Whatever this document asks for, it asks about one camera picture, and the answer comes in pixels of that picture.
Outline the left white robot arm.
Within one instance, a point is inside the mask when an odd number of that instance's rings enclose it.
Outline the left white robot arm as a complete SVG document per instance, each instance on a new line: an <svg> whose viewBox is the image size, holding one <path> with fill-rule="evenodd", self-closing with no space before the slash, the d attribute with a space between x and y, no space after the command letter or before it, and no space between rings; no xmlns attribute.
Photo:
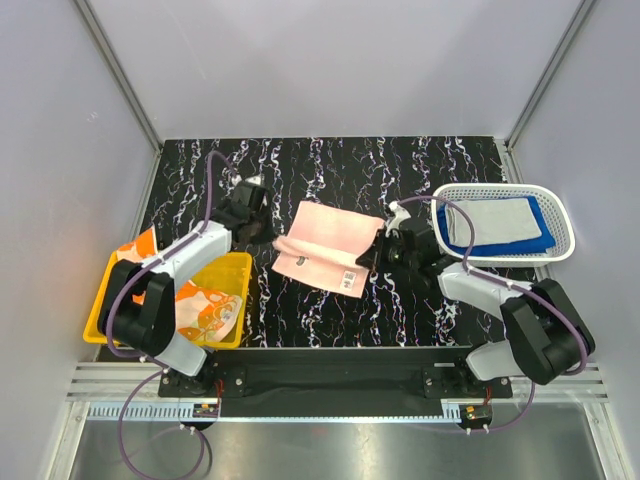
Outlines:
<svg viewBox="0 0 640 480"><path fill-rule="evenodd" d="M215 386L208 353L176 331L175 295L193 276L240 245L275 238L272 191L260 175L242 179L231 195L189 234L141 262L119 260L109 274L98 330L111 353L142 356L181 374L181 384L196 396Z"/></svg>

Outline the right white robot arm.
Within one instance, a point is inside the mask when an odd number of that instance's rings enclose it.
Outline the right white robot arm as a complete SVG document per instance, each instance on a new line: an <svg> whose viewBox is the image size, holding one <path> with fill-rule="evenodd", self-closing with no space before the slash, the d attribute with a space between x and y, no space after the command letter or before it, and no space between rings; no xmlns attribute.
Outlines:
<svg viewBox="0 0 640 480"><path fill-rule="evenodd" d="M372 272L405 269L445 298L504 323L503 341L473 348L454 371L463 395L476 396L499 377L524 376L547 385L581 373L595 351L593 336L557 281L518 282L466 265L445 254L433 229L417 219L378 230L356 264Z"/></svg>

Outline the pink white towel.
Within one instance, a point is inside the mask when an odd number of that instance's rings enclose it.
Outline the pink white towel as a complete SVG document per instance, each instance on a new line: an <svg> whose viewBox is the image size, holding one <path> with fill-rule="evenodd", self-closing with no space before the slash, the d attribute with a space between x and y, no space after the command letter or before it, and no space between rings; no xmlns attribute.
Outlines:
<svg viewBox="0 0 640 480"><path fill-rule="evenodd" d="M370 270L356 264L384 220L302 201L291 228L273 246L272 270L307 286L352 298L363 295Z"/></svg>

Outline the blue towel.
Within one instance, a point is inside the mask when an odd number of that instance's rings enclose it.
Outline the blue towel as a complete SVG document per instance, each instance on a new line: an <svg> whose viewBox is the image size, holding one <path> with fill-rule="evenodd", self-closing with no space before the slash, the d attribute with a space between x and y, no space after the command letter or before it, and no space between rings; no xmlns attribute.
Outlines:
<svg viewBox="0 0 640 480"><path fill-rule="evenodd" d="M513 255L513 254L544 253L547 248L550 248L555 244L555 241L551 237L544 223L544 220L541 217L541 212L536 199L531 196L527 196L524 198L528 199L531 204L534 216L538 221L539 227L542 230L542 236L534 240L519 241L519 242L514 242L509 244L486 245L486 246L473 245L471 255L492 256L492 255L501 255L501 254ZM442 239L444 240L444 244L447 247L449 247L451 250L459 254L464 254L468 247L456 247L456 246L453 246L449 241L446 224L445 224L445 218L444 218L445 206L446 205L443 205L437 210L437 222L438 222L438 227L439 227L439 231L441 233Z"/></svg>

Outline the cream terry towel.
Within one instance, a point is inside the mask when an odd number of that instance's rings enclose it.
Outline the cream terry towel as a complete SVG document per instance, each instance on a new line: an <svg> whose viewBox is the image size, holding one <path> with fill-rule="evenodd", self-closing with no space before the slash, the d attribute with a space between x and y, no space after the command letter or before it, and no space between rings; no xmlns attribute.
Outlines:
<svg viewBox="0 0 640 480"><path fill-rule="evenodd" d="M501 245L538 239L542 230L528 199L456 201L444 207L450 243L456 247Z"/></svg>

